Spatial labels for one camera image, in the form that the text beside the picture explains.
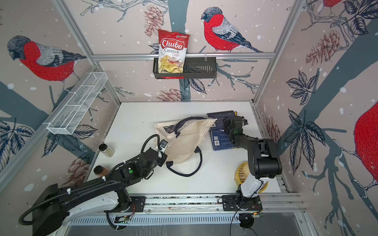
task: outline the jar lid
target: jar lid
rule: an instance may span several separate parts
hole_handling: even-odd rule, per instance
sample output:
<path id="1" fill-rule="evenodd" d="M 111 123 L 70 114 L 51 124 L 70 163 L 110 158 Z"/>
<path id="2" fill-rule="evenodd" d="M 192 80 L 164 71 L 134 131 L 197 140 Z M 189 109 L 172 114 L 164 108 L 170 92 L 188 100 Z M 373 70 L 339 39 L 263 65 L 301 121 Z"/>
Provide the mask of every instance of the jar lid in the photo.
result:
<path id="1" fill-rule="evenodd" d="M 100 151 L 105 151 L 106 149 L 108 148 L 108 145 L 106 144 L 100 144 L 100 146 L 98 146 L 98 149 L 100 149 Z"/>
<path id="2" fill-rule="evenodd" d="M 101 174 L 103 170 L 104 170 L 104 168 L 103 168 L 102 166 L 98 165 L 98 166 L 96 166 L 96 167 L 93 169 L 93 172 L 94 172 L 95 174 Z"/>

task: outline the vent grille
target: vent grille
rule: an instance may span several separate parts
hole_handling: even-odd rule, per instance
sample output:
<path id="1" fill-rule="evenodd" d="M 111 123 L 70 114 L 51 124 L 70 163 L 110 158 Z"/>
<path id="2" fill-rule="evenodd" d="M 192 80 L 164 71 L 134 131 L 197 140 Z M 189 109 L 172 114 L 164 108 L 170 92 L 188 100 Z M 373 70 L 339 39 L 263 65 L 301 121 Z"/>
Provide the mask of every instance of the vent grille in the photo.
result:
<path id="1" fill-rule="evenodd" d="M 114 222 L 116 215 L 111 215 Z M 168 214 L 168 215 L 135 215 L 129 222 L 130 225 L 175 225 L 175 224 L 229 224 L 234 213 L 222 214 Z M 233 222 L 240 223 L 236 214 Z M 105 215 L 85 216 L 71 221 L 71 225 L 107 225 Z"/>

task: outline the glass jar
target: glass jar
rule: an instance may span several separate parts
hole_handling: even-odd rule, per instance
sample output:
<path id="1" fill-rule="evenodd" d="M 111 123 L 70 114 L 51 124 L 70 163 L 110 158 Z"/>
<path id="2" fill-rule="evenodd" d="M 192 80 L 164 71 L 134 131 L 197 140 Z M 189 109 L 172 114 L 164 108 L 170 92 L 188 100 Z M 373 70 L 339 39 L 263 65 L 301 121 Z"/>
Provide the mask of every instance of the glass jar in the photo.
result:
<path id="1" fill-rule="evenodd" d="M 101 165 L 98 165 L 96 166 L 94 169 L 93 169 L 93 172 L 95 175 L 97 175 L 98 177 L 103 177 L 103 176 L 106 176 L 107 174 L 109 174 L 109 171 L 107 168 L 101 166 Z"/>
<path id="2" fill-rule="evenodd" d="M 105 156 L 107 156 L 107 157 L 112 157 L 113 154 L 114 154 L 113 149 L 111 149 L 108 145 L 106 145 L 106 144 L 104 144 L 104 143 L 101 144 L 101 145 L 98 147 L 98 149 L 100 149 L 100 151 L 101 151 L 102 153 L 104 153 Z"/>

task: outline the white tabletop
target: white tabletop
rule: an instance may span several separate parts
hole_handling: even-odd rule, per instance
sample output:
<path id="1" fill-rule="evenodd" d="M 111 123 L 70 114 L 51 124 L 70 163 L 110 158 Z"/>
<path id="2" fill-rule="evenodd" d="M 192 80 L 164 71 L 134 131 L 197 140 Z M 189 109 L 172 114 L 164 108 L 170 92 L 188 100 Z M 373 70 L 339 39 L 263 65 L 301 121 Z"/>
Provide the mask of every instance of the white tabletop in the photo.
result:
<path id="1" fill-rule="evenodd" d="M 122 103 L 104 143 L 115 153 L 111 158 L 100 152 L 94 166 L 102 165 L 108 170 L 123 160 L 139 154 L 144 141 L 155 134 L 154 124 L 180 120 L 190 116 L 207 117 L 207 113 L 237 111 L 248 120 L 243 132 L 252 137 L 261 137 L 249 102 L 139 102 Z M 149 147 L 156 147 L 156 139 Z M 210 135 L 206 135 L 200 145 L 203 154 L 202 166 L 191 177 L 178 176 L 162 167 L 155 167 L 148 180 L 127 187 L 133 193 L 193 194 L 193 193 L 234 193 L 237 189 L 234 174 L 240 164 L 247 161 L 247 151 L 241 148 L 213 151 Z M 200 158 L 195 154 L 188 161 L 174 164 L 172 169 L 181 173 L 193 172 Z M 91 171 L 88 180 L 97 178 Z M 279 193 L 276 179 L 269 182 L 264 193 Z"/>

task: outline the book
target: book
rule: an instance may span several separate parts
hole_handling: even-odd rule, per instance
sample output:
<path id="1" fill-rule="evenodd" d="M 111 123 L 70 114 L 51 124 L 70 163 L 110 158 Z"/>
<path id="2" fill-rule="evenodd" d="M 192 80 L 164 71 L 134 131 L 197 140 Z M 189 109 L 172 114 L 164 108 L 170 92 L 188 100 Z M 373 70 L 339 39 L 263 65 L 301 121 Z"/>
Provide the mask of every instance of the book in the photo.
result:
<path id="1" fill-rule="evenodd" d="M 223 130 L 209 130 L 214 151 L 237 148 L 229 141 L 228 135 Z"/>
<path id="2" fill-rule="evenodd" d="M 234 111 L 222 111 L 208 113 L 209 118 L 217 119 L 215 123 L 211 126 L 210 130 L 223 130 L 223 119 L 235 116 Z"/>

